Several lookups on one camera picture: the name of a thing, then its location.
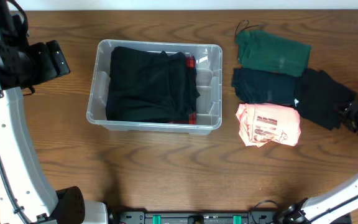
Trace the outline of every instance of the white backdrop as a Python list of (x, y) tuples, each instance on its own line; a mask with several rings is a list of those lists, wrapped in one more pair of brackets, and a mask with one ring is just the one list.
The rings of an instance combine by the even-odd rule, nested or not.
[(358, 9), (358, 0), (16, 0), (24, 10)]

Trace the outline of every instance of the pink folded cloth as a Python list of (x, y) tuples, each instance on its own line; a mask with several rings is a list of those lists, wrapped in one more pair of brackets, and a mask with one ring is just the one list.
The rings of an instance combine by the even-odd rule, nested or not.
[(301, 129), (296, 110), (264, 104), (242, 104), (236, 116), (240, 121), (240, 137), (246, 146), (263, 146), (269, 141), (294, 146), (298, 143)]

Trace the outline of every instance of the wooden table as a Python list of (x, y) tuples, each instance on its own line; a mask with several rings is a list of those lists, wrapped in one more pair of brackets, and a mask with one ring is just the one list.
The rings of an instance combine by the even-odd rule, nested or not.
[[(242, 19), (312, 45), (310, 64), (358, 92), (358, 11), (28, 12), (30, 43), (59, 41), (71, 74), (25, 97), (29, 131), (55, 189), (79, 186), (116, 208), (247, 210), (323, 194), (358, 171), (358, 137), (303, 119), (297, 146), (245, 147), (230, 86), (239, 67), (234, 30)], [(103, 39), (218, 44), (223, 49), (223, 123), (207, 136), (112, 132), (85, 117)], [(358, 211), (352, 214), (358, 224)]]

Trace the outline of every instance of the plastic bin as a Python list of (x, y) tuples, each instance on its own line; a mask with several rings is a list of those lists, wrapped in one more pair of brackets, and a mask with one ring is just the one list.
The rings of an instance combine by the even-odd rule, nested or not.
[[(196, 59), (197, 124), (142, 123), (108, 121), (106, 101), (110, 83), (111, 52), (122, 46), (148, 52), (165, 51), (168, 54), (183, 52)], [(222, 48), (214, 44), (174, 44), (125, 40), (102, 40), (98, 45), (91, 93), (86, 118), (92, 124), (109, 130), (170, 131), (190, 134), (209, 134), (222, 124)]]

